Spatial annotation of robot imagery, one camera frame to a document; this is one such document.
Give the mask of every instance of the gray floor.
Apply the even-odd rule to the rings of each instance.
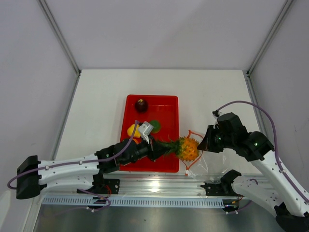
[[[69,206],[41,208],[36,232],[281,232],[274,217],[252,204],[238,215],[221,209],[110,207],[96,213]]]

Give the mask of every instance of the gray wall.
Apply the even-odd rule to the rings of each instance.
[[[51,157],[76,76],[35,0],[0,1],[0,38],[1,196],[26,157]],[[11,194],[4,232],[19,231],[29,209]]]
[[[253,73],[258,101],[276,123],[285,165],[309,189],[309,1],[297,0]]]
[[[48,0],[81,69],[246,70],[285,0]]]

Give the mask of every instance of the slotted metal strip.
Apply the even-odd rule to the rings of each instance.
[[[209,198],[156,198],[156,197],[110,197],[112,206],[179,207],[179,208],[224,208],[222,199]],[[98,199],[91,196],[47,195],[43,204],[98,206]]]

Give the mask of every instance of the pineapple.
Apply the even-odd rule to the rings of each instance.
[[[175,152],[176,156],[183,161],[194,161],[199,156],[198,142],[195,139],[182,137],[169,143],[157,142],[167,148],[166,154]]]

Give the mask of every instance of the green fruit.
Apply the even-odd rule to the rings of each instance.
[[[156,134],[161,130],[161,123],[158,120],[151,120],[149,123],[154,127],[151,133]]]

